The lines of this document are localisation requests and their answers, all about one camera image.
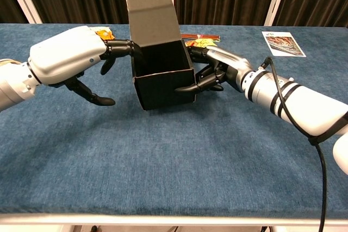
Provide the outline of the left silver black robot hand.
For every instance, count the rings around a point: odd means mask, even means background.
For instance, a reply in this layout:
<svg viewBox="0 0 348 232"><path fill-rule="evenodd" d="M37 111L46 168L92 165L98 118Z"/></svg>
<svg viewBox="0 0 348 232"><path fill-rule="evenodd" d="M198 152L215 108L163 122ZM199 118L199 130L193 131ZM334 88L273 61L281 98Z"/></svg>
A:
<svg viewBox="0 0 348 232"><path fill-rule="evenodd" d="M61 87L99 106L112 106L112 98L100 97L79 81L85 70L100 61L105 75L116 58L142 58L140 47L133 41L115 39L109 27L79 26L41 41L30 48L28 63L38 81Z"/></svg>

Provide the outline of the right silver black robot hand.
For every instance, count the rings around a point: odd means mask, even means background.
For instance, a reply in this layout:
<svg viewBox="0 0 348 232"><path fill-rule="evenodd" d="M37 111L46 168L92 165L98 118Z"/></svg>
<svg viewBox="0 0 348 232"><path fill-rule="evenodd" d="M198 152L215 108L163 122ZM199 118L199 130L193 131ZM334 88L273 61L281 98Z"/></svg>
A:
<svg viewBox="0 0 348 232"><path fill-rule="evenodd" d="M243 92L243 79L253 71L247 59L212 45L189 46L187 50L192 62L206 64L206 67L196 73L196 83L175 89L177 93L222 91L221 84L224 82L229 83L235 90Z"/></svg>

